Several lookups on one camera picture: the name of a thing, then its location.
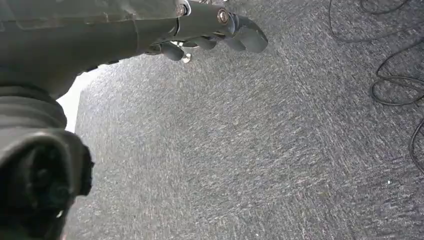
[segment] black cable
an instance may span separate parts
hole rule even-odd
[[[367,2],[367,1],[368,0],[360,0],[359,1],[360,9],[362,9],[364,12],[366,12],[368,14],[381,15],[381,14],[389,14],[389,13],[392,13],[392,12],[402,8],[410,0],[404,0],[401,4],[397,5],[396,7],[393,7],[393,8],[390,8],[388,10],[384,10],[384,11],[371,11],[371,10],[366,9],[365,6],[364,6],[364,2]]]
[[[400,8],[402,8],[407,2],[409,2],[410,0],[404,0],[401,4],[399,4],[396,7],[393,7],[391,9],[388,10],[383,10],[383,11],[371,11],[368,10],[364,7],[364,2],[367,0],[359,0],[359,6],[362,9],[362,11],[364,11],[365,13],[371,14],[371,15],[382,15],[382,14],[389,14],[389,13],[393,13],[396,10],[399,10]],[[386,38],[388,36],[400,33],[400,32],[404,32],[406,30],[409,29],[413,29],[416,28],[418,26],[420,26],[421,24],[424,24],[424,20],[423,21],[419,21],[417,23],[414,23],[410,26],[407,27],[403,27],[401,29],[392,31],[392,32],[388,32],[385,34],[382,34],[380,36],[376,36],[376,37],[369,37],[369,38],[355,38],[355,39],[345,39],[342,38],[340,36],[337,36],[336,33],[333,30],[333,26],[332,26],[332,17],[331,17],[331,10],[332,10],[332,3],[333,0],[329,1],[328,4],[328,25],[329,25],[329,29],[330,29],[330,33],[333,36],[333,38],[341,41],[341,42],[345,42],[345,43],[361,43],[361,42],[370,42],[370,41],[374,41],[374,40],[379,40],[382,38]],[[389,105],[389,106],[403,106],[403,105],[408,105],[408,104],[413,104],[416,103],[417,101],[421,100],[424,98],[424,89],[415,87],[413,85],[408,85],[408,84],[404,84],[398,81],[395,81],[394,79],[398,79],[398,80],[406,80],[409,81],[411,83],[418,83],[418,84],[422,84],[424,85],[424,81],[418,79],[418,78],[414,78],[414,77],[409,77],[409,76],[400,76],[400,75],[391,75],[391,76],[383,76],[380,74],[380,70],[383,68],[383,66],[394,56],[396,56],[397,54],[400,54],[404,51],[407,51],[421,43],[424,42],[424,37],[422,37],[420,40],[406,46],[403,47],[402,49],[392,53],[391,55],[389,55],[377,68],[377,70],[375,71],[375,75],[377,76],[378,80],[376,80],[371,87],[369,88],[369,95],[371,96],[371,98],[376,101],[377,103],[380,104],[384,104],[384,105]],[[389,100],[385,100],[382,99],[381,97],[379,97],[376,92],[375,92],[375,87],[376,85],[383,83],[383,82],[390,82],[392,84],[398,85],[398,86],[402,86],[402,87],[406,87],[406,88],[410,88],[413,89],[415,91],[417,91],[417,95],[412,99],[412,100],[408,100],[408,101],[401,101],[401,102],[393,102],[393,101],[389,101]],[[414,152],[414,143],[415,140],[417,138],[417,134],[420,132],[420,129],[424,126],[424,118],[421,120],[421,122],[419,123],[419,125],[415,128],[410,140],[409,140],[409,144],[408,144],[408,150],[409,150],[409,155],[412,159],[412,162],[415,164],[415,166],[419,169],[419,171],[421,173],[424,174],[424,167],[420,164],[417,156],[415,155]]]

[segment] robotic arm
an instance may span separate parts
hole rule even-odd
[[[268,45],[248,18],[194,1],[0,0],[0,239],[57,240],[75,198],[90,192],[90,151],[64,130],[55,99],[101,64],[180,60],[171,41],[253,53]]]

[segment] gray carpet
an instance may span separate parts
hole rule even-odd
[[[367,6],[384,2],[399,1]],[[424,177],[407,149],[423,102],[368,95],[381,61],[424,29],[347,44],[329,34],[328,0],[226,5],[263,27],[264,53],[220,44],[189,64],[134,57],[83,92],[76,132],[96,162],[94,187],[72,209],[67,240],[424,239]],[[375,36],[423,10],[411,0],[369,17],[357,0],[335,0],[334,28]],[[424,77],[423,52],[383,73]]]

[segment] black wire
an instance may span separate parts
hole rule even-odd
[[[394,7],[394,8],[390,8],[388,10],[384,10],[384,11],[371,11],[365,8],[364,6],[364,2],[367,2],[368,0],[360,0],[359,1],[359,5],[360,5],[360,9],[362,9],[364,12],[368,13],[368,14],[372,14],[372,15],[381,15],[381,14],[389,14],[392,13],[400,8],[402,8],[405,4],[407,4],[407,2],[409,2],[410,0],[405,0],[403,1],[401,4],[399,4],[398,6]]]
[[[371,15],[382,15],[382,14],[389,14],[389,13],[393,13],[396,10],[399,10],[400,8],[402,8],[407,2],[409,2],[410,0],[404,0],[401,4],[399,4],[398,6],[388,9],[388,10],[383,10],[383,11],[371,11],[368,10],[364,7],[364,2],[367,0],[359,0],[359,6],[362,9],[362,11],[364,11],[365,13],[371,14]],[[369,38],[354,38],[354,39],[346,39],[346,38],[342,38],[340,36],[337,36],[336,33],[333,30],[333,25],[332,25],[332,17],[331,17],[331,11],[332,11],[332,3],[333,0],[329,1],[328,4],[328,26],[330,29],[330,33],[333,36],[333,38],[341,41],[341,42],[345,42],[345,43],[362,43],[362,42],[370,42],[370,41],[374,41],[374,40],[379,40],[382,38],[386,38],[388,36],[400,33],[400,32],[404,32],[406,30],[409,29],[413,29],[416,28],[418,26],[420,26],[421,24],[424,24],[424,20],[423,21],[419,21],[416,22],[410,26],[407,27],[403,27],[401,29],[392,31],[392,32],[387,32],[385,34],[382,34],[380,36],[375,36],[375,37],[369,37]],[[417,101],[421,100],[424,98],[424,89],[415,87],[413,85],[408,85],[405,83],[401,83],[398,81],[394,81],[394,79],[398,79],[398,80],[406,80],[409,81],[411,83],[418,83],[418,84],[422,84],[424,85],[424,81],[418,79],[418,78],[414,78],[414,77],[409,77],[409,76],[401,76],[401,75],[391,75],[391,76],[383,76],[380,74],[380,70],[383,68],[383,66],[394,56],[407,51],[421,43],[424,42],[424,37],[422,37],[420,40],[406,46],[403,47],[402,49],[392,53],[391,55],[389,55],[377,68],[377,70],[375,71],[375,75],[378,77],[378,80],[376,80],[369,88],[369,95],[371,96],[371,98],[376,101],[377,103],[380,104],[384,104],[384,105],[389,105],[389,106],[403,106],[403,105],[408,105],[408,104],[413,104],[416,103]],[[417,91],[417,95],[412,99],[412,100],[408,100],[408,101],[401,101],[401,102],[394,102],[394,101],[389,101],[389,100],[385,100],[382,99],[381,97],[379,97],[376,92],[375,92],[375,88],[376,85],[383,83],[383,82],[390,82],[392,84],[398,85],[398,86],[402,86],[402,87],[406,87],[406,88],[410,88],[413,89],[415,91]],[[420,132],[420,129],[424,126],[424,118],[421,120],[421,122],[419,123],[419,125],[415,128],[411,138],[409,139],[409,144],[408,144],[408,150],[409,150],[409,155],[412,159],[412,162],[415,164],[415,166],[419,169],[419,171],[421,173],[424,174],[424,167],[420,164],[417,156],[415,155],[415,149],[414,149],[414,143],[415,140],[417,138],[417,134]]]

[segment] metal screw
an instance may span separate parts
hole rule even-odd
[[[230,18],[230,16],[229,16],[229,14],[228,14],[227,10],[225,10],[225,9],[221,8],[221,9],[218,11],[218,21],[219,21],[221,24],[227,24],[227,23],[228,23],[229,18]]]

